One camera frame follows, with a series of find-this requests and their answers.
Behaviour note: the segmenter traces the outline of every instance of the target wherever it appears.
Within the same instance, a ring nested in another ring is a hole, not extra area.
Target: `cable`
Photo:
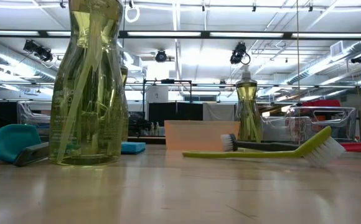
[[[298,103],[301,102],[301,87],[299,86],[299,76],[300,76],[300,66],[299,66],[299,10],[298,10],[298,1],[297,1],[297,58],[298,58]]]
[[[28,56],[30,56],[31,53],[27,54],[17,65],[13,66],[13,68],[16,68],[16,66],[20,65]]]
[[[129,2],[130,7],[125,7],[125,20],[129,23],[136,22],[139,19],[139,16],[141,15],[141,12],[139,10],[139,6],[135,5],[133,0]],[[130,19],[128,17],[129,10],[136,10],[136,16],[133,19]]]

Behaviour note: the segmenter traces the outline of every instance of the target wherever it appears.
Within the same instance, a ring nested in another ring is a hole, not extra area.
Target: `workbench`
[[[0,162],[0,224],[361,224],[361,154],[196,159],[165,146],[108,166]]]

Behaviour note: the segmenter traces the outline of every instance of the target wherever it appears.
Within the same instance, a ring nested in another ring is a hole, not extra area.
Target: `blue sponge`
[[[121,154],[139,154],[146,149],[144,142],[122,142]]]

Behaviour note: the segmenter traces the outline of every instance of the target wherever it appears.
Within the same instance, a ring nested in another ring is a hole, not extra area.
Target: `white bristles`
[[[221,135],[220,139],[222,140],[222,150],[224,152],[233,151],[233,142],[232,142],[232,138],[230,137],[229,134]]]
[[[336,140],[329,137],[323,144],[316,147],[311,153],[306,154],[304,158],[315,167],[325,167],[328,163],[336,160],[345,148]]]

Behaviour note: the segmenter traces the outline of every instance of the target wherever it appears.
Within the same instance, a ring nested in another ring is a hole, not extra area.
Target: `dish soap dispenser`
[[[261,117],[255,100],[257,83],[251,79],[248,65],[245,65],[242,79],[236,83],[236,89],[236,119],[240,121],[238,140],[261,142]]]
[[[124,88],[116,39],[120,0],[71,0],[71,38],[52,97],[49,160],[98,165],[121,154]]]
[[[121,69],[121,78],[123,81],[123,88],[125,90],[126,79],[128,77],[128,68],[125,65],[120,66]],[[128,141],[128,123],[129,123],[129,113],[128,113],[128,102],[124,94],[124,123],[123,123],[123,134],[122,141]]]

